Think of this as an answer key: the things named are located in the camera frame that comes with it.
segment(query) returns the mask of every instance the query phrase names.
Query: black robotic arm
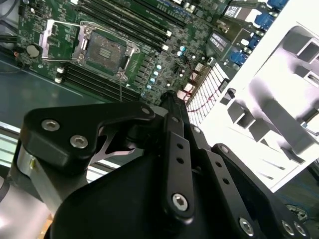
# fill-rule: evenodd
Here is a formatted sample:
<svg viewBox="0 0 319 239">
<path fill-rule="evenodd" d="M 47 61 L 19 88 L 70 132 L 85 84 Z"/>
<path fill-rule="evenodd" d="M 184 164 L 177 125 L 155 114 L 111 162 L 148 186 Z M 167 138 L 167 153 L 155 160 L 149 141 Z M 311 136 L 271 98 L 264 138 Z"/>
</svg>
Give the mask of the black robotic arm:
<svg viewBox="0 0 319 239">
<path fill-rule="evenodd" d="M 92 162 L 143 156 L 88 184 Z M 174 92 L 140 102 L 37 109 L 13 179 L 55 214 L 47 239 L 308 239 L 307 229 L 224 144 L 212 148 Z"/>
</svg>

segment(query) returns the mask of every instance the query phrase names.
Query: blue connector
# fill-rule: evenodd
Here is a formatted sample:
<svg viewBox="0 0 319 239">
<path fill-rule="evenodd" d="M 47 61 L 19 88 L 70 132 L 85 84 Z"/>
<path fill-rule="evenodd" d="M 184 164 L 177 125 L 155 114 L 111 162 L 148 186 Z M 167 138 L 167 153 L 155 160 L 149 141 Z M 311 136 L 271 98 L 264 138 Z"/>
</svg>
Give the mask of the blue connector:
<svg viewBox="0 0 319 239">
<path fill-rule="evenodd" d="M 233 52 L 230 54 L 230 60 L 239 66 L 244 65 L 248 56 L 243 52 Z"/>
<path fill-rule="evenodd" d="M 256 48 L 256 46 L 258 45 L 258 43 L 260 42 L 261 38 L 257 35 L 253 35 L 250 40 L 249 40 L 249 43 L 248 43 L 248 47 L 252 50 L 254 50 Z"/>
<path fill-rule="evenodd" d="M 268 30 L 274 21 L 275 18 L 267 13 L 262 13 L 255 19 L 255 23 L 265 30 Z"/>
<path fill-rule="evenodd" d="M 267 4 L 275 9 L 282 10 L 288 0 L 268 0 Z"/>
</svg>

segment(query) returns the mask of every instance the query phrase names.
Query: ram slot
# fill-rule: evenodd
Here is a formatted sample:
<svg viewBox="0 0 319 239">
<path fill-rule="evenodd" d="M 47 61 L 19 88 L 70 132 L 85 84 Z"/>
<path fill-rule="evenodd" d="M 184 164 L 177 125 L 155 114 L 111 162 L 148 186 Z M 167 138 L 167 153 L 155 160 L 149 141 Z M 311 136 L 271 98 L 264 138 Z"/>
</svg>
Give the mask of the ram slot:
<svg viewBox="0 0 319 239">
<path fill-rule="evenodd" d="M 152 41 L 151 39 L 143 36 L 143 35 L 139 35 L 137 32 L 133 31 L 130 28 L 127 28 L 123 25 L 118 24 L 115 21 L 112 21 L 110 19 L 107 19 L 105 17 L 103 17 L 103 14 L 101 13 L 97 13 L 96 11 L 86 7 L 86 6 L 82 6 L 81 7 L 81 11 L 89 16 L 91 16 L 92 18 L 98 20 L 99 22 L 101 22 L 102 24 L 109 26 L 110 28 L 113 28 L 119 32 L 122 32 L 123 34 L 136 39 L 139 42 L 144 43 L 145 45 L 148 45 L 152 48 L 154 48 L 157 51 L 161 51 L 162 45 L 158 44 L 157 42 Z"/>
<path fill-rule="evenodd" d="M 149 10 L 153 11 L 154 13 L 156 13 L 157 15 L 160 15 L 161 17 L 165 18 L 168 22 L 173 23 L 174 25 L 177 25 L 179 27 L 185 28 L 186 27 L 186 23 L 182 22 L 174 17 L 172 17 L 171 15 L 167 14 L 164 11 L 159 10 L 158 8 L 156 8 L 155 6 L 149 4 L 148 2 L 144 1 L 144 0 L 133 0 L 135 2 L 137 2 L 138 4 L 148 8 Z"/>
<path fill-rule="evenodd" d="M 150 19 L 148 19 L 147 17 L 145 17 L 143 14 L 139 14 L 137 12 L 133 12 L 130 8 L 128 8 L 128 6 L 121 4 L 120 2 L 117 2 L 117 0 L 110 0 L 112 2 L 113 5 L 125 9 L 126 12 L 128 12 L 129 14 L 142 19 L 143 21 L 147 22 L 148 24 L 156 27 L 157 29 L 160 29 L 163 32 L 167 32 L 167 28 L 165 28 L 163 25 L 155 22 L 155 21 L 151 21 Z"/>
<path fill-rule="evenodd" d="M 125 19 L 126 21 L 133 22 L 134 24 L 138 25 L 142 29 L 145 29 L 151 34 L 159 37 L 163 41 L 167 40 L 167 34 L 166 34 L 167 30 L 158 29 L 155 26 L 153 26 L 153 24 L 150 24 L 148 22 L 141 20 L 139 17 L 132 15 L 131 13 L 117 7 L 115 4 L 112 4 L 105 0 L 84 0 L 84 2 L 88 2 L 88 3 L 94 2 L 100 5 L 101 7 L 105 7 L 107 8 L 108 11 L 111 11 L 113 14 L 115 14 L 117 18 Z"/>
<path fill-rule="evenodd" d="M 120 101 L 120 85 L 107 80 L 86 69 L 70 64 L 63 79 L 85 91 L 101 96 L 106 100 Z M 122 87 L 122 100 L 138 101 L 140 95 L 126 87 Z"/>
<path fill-rule="evenodd" d="M 132 30 L 135 30 L 139 34 L 143 35 L 144 37 L 148 37 L 152 41 L 158 41 L 159 43 L 164 44 L 167 40 L 167 38 L 163 39 L 157 35 L 154 35 L 152 32 L 147 31 L 143 26 L 135 25 L 133 22 L 128 20 L 125 21 L 125 19 L 122 18 L 122 16 L 116 15 L 115 13 L 107 9 L 105 6 L 98 5 L 98 3 L 94 4 L 94 1 L 92 2 L 93 3 L 91 3 L 91 1 L 86 1 L 85 6 L 89 7 L 92 10 L 95 10 L 96 12 L 101 12 L 101 14 L 106 15 L 107 18 L 109 18 L 110 20 L 113 20 L 118 24 L 128 27 Z"/>
</svg>

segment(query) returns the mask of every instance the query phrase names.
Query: green circuit board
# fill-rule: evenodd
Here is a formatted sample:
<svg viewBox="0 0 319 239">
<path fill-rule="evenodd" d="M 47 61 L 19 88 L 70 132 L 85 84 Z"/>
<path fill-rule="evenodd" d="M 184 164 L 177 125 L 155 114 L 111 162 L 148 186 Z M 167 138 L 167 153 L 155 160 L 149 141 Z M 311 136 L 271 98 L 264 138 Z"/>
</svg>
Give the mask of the green circuit board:
<svg viewBox="0 0 319 239">
<path fill-rule="evenodd" d="M 125 100 L 156 105 L 165 91 L 205 77 L 206 44 L 228 2 L 21 2 L 19 57 L 32 71 L 102 101 L 115 100 L 121 84 Z"/>
</svg>

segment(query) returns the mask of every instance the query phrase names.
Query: red wire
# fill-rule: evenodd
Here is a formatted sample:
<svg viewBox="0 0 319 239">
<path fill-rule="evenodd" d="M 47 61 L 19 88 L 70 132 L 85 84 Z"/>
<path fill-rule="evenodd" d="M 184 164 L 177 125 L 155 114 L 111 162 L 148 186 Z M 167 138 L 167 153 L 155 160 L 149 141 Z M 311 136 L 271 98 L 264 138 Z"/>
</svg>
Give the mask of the red wire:
<svg viewBox="0 0 319 239">
<path fill-rule="evenodd" d="M 191 81 L 192 81 L 192 83 L 195 83 L 194 74 L 193 74 L 194 72 L 193 72 L 192 66 L 191 66 L 189 60 L 188 60 L 188 59 L 186 59 L 186 60 L 187 60 L 187 63 L 188 63 L 188 65 L 189 65 L 189 68 L 190 68 Z M 186 92 L 186 95 L 185 95 L 184 98 L 183 98 L 184 101 L 185 101 L 185 98 L 186 98 L 187 95 L 191 95 L 191 90 L 193 90 L 193 87 L 190 88 L 190 90 L 189 90 L 188 92 Z"/>
<path fill-rule="evenodd" d="M 213 97 L 214 97 L 214 95 L 210 96 L 210 97 L 207 99 L 207 101 L 206 101 L 202 106 L 200 106 L 198 109 L 193 110 L 193 111 L 187 111 L 187 112 L 192 113 L 192 112 L 197 112 L 197 111 L 199 111 L 199 110 L 200 110 L 201 108 L 203 108 L 208 102 L 212 101 L 212 98 L 213 98 Z"/>
</svg>

